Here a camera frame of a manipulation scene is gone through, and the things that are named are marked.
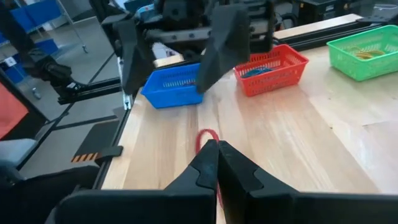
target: wooden tabletop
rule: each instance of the wooden tabletop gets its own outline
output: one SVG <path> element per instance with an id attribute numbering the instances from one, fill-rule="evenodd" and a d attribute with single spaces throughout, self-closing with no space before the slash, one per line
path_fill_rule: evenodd
<path id="1" fill-rule="evenodd" d="M 357 18 L 343 16 L 275 36 Z M 113 159 L 103 189 L 166 187 L 195 156 L 198 130 L 211 128 L 297 190 L 398 193 L 398 75 L 355 82 L 331 68 L 327 47 L 301 53 L 310 62 L 298 85 L 255 97 L 243 95 L 231 72 L 198 106 L 156 110 L 138 94 L 119 142 L 124 152 Z"/>

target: plastic basket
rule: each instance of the plastic basket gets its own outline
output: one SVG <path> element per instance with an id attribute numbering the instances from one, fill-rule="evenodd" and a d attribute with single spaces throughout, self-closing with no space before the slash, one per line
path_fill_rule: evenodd
<path id="1" fill-rule="evenodd" d="M 357 81 L 398 71 L 397 26 L 384 26 L 327 44 L 331 65 Z M 360 50 L 381 50 L 386 54 L 364 60 L 355 56 Z"/>
<path id="2" fill-rule="evenodd" d="M 250 62 L 234 68 L 235 77 L 246 96 L 272 91 L 300 81 L 308 59 L 286 44 L 274 47 L 269 53 L 252 54 Z M 242 78 L 247 72 L 260 67 L 271 68 L 253 77 Z"/>
<path id="3" fill-rule="evenodd" d="M 141 91 L 154 108 L 194 105 L 203 101 L 195 79 L 199 63 L 154 71 Z"/>

